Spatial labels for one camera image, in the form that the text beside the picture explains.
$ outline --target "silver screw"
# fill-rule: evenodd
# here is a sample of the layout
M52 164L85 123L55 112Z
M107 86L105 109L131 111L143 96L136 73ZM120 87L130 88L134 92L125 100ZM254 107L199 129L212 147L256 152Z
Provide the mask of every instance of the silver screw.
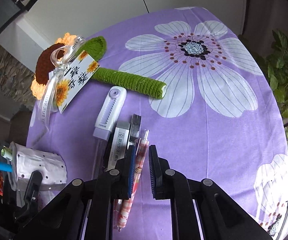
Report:
M165 173L166 173L167 175L169 175L169 176L173 176L173 175L175 174L175 171L172 170L172 169L168 169L168 170L165 171Z
M109 174L111 174L111 175L113 175L113 176L116 176L116 175L118 175L120 172L119 172L119 170L117 170L117 169L113 169L113 170L110 170L110 172L109 172Z
M204 179L203 180L204 185L206 186L212 186L213 182L210 179Z
M72 184L73 184L73 186L79 186L82 184L82 181L80 179L74 179Z

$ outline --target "purple tablecloth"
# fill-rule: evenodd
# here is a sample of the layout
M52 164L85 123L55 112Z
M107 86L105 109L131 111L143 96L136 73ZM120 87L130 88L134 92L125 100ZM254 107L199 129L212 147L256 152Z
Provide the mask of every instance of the purple tablecloth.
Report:
M167 83L163 100L127 91L119 120L141 115L141 128L172 169L214 180L274 235L288 200L285 133L265 77L236 36L197 7L142 15L99 35L108 45L102 67ZM63 157L68 181L89 180L102 154L92 134L110 87L90 80L63 114L51 114L50 131L34 145ZM41 131L33 113L28 147ZM127 226L114 233L133 238L171 239L170 204L152 198L148 161Z

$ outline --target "pen holder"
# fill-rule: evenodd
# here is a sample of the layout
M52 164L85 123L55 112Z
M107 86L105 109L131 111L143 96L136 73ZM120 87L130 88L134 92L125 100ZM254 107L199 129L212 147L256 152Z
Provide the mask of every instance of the pen holder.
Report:
M61 156L26 148L11 142L12 172L8 178L12 190L26 190L29 178L33 171L39 171L42 176L40 191L62 190L66 186L67 171Z

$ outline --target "purple eraser cap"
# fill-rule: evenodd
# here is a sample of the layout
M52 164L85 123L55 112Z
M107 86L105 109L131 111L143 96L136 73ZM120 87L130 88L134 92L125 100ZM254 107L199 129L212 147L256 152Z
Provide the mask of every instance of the purple eraser cap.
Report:
M93 136L103 139L105 141L108 141L108 138L110 136L111 132L108 130L100 129L98 127L95 127L95 130L93 132Z

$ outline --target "pink pen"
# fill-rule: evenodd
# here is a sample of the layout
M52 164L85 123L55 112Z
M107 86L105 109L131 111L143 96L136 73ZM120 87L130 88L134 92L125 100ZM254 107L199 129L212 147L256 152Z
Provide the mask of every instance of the pink pen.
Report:
M149 133L149 130L145 130L144 138L140 138L140 141L139 141L137 154L136 154L136 161L135 161L135 174L134 174L132 197L128 200L123 201L122 209L121 209L118 221L117 221L118 231L120 231L122 228L126 226L127 219L130 214L134 196L135 196L135 193L136 193L139 181L140 181L140 176L141 176L141 172L143 169L146 152L149 146L149 141L147 140L148 133Z

